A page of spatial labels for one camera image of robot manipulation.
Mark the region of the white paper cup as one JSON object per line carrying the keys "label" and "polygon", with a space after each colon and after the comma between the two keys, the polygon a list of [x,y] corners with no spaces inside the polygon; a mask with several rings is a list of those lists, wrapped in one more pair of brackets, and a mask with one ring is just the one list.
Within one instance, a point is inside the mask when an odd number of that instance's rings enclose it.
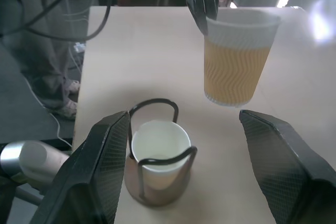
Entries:
{"label": "white paper cup", "polygon": [[[146,159],[170,159],[191,147],[188,134],[171,121],[153,120],[142,124],[132,137],[131,150],[137,162]],[[144,183],[157,190],[168,188],[188,158],[169,165],[144,165]]]}

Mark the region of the silver robot body tube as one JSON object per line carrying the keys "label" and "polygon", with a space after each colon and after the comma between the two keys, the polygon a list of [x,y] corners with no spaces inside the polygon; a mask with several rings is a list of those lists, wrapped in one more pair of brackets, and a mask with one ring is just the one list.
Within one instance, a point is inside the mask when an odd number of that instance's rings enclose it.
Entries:
{"label": "silver robot body tube", "polygon": [[41,141],[0,144],[0,176],[47,191],[69,155]]}

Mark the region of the person in grey trousers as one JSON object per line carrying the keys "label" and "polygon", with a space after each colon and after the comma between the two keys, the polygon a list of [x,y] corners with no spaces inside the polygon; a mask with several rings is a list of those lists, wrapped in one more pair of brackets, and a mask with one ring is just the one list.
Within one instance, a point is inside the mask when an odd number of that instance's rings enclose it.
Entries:
{"label": "person in grey trousers", "polygon": [[42,12],[54,0],[0,0],[0,42],[17,62],[33,93],[52,114],[74,120],[80,82],[68,77],[70,43],[33,34],[27,30],[8,35],[21,23]]}

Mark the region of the yellow corrugated paper cup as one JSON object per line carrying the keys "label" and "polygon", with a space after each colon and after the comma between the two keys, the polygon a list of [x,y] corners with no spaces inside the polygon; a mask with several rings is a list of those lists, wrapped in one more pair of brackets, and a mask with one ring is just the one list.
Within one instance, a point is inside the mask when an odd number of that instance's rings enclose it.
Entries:
{"label": "yellow corrugated paper cup", "polygon": [[220,105],[244,105],[255,93],[281,18],[260,9],[221,8],[206,21],[205,95]]}

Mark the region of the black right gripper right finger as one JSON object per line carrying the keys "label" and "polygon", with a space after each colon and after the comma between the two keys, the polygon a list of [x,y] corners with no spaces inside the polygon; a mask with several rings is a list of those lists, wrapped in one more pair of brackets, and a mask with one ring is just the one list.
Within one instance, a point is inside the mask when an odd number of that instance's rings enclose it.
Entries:
{"label": "black right gripper right finger", "polygon": [[276,224],[336,224],[336,170],[288,122],[251,110],[239,120]]}

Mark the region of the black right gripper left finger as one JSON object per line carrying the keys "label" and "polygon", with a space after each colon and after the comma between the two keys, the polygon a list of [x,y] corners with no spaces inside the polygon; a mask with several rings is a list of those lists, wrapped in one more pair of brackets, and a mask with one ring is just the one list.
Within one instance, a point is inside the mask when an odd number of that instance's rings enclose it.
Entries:
{"label": "black right gripper left finger", "polygon": [[30,224],[114,224],[121,192],[130,116],[96,123],[52,181]]}

